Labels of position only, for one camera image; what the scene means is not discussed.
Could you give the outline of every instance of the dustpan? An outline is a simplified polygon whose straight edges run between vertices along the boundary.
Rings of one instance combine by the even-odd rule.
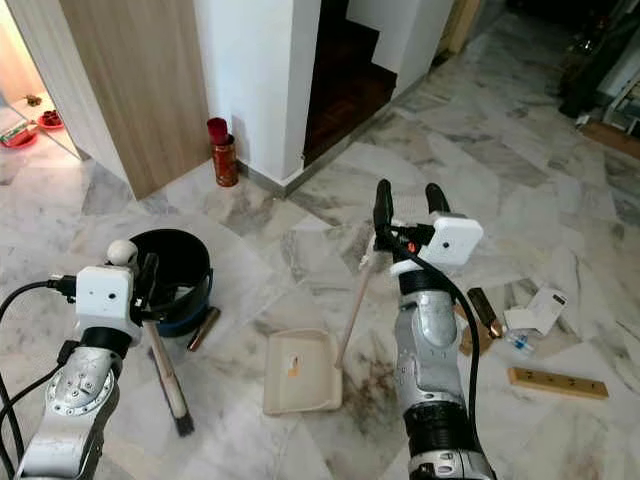
[[[335,367],[338,346],[315,328],[269,336],[263,410],[267,415],[335,410],[342,404],[342,370]]]

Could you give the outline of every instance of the red cap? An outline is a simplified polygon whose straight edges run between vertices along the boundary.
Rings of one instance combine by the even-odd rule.
[[[207,121],[209,137],[214,145],[226,145],[229,143],[229,131],[224,118],[215,117]]]

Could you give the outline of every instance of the sticker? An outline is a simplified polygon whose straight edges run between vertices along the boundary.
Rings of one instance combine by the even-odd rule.
[[[300,357],[297,353],[292,353],[289,355],[289,359],[287,361],[287,376],[289,378],[295,378],[300,373]]]

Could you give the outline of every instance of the red bowl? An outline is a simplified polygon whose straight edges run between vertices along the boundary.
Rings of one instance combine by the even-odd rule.
[[[62,120],[60,120],[60,125],[45,125],[44,115],[39,116],[36,122],[41,128],[44,128],[45,130],[60,130],[61,128],[64,128],[64,123],[62,123]]]
[[[22,143],[19,143],[17,145],[7,145],[4,142],[0,142],[0,143],[2,143],[4,147],[10,148],[11,150],[20,150],[21,148],[30,147],[31,145],[36,143],[37,140],[38,140],[38,134],[32,133],[30,137],[26,138]]]

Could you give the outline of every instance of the marble floor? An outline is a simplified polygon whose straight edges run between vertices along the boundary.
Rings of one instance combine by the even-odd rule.
[[[424,220],[423,188],[435,181],[483,224],[471,261],[452,272],[462,289],[484,287],[499,312],[543,284],[569,298],[532,358],[495,343],[481,359],[478,428],[499,478],[640,478],[640,163],[557,113],[549,92],[568,41],[502,17],[286,200],[245,179],[217,188],[206,164],[136,202],[100,165],[51,141],[0,152],[0,297],[99,263],[111,240],[152,228],[190,231],[210,250],[220,321],[197,353],[186,339],[167,342],[196,431],[177,436],[143,341],[126,358],[96,478],[407,478],[391,377],[398,289],[384,269],[346,355],[343,407],[262,414],[267,335],[301,326],[341,334],[383,177],[407,220]],[[2,111],[0,126],[12,115]],[[52,292],[17,301],[0,330],[11,392],[51,367],[73,323]],[[459,365],[466,384],[468,359]],[[602,380],[610,398],[512,387],[506,369],[518,365]],[[27,438],[41,394],[18,406]]]

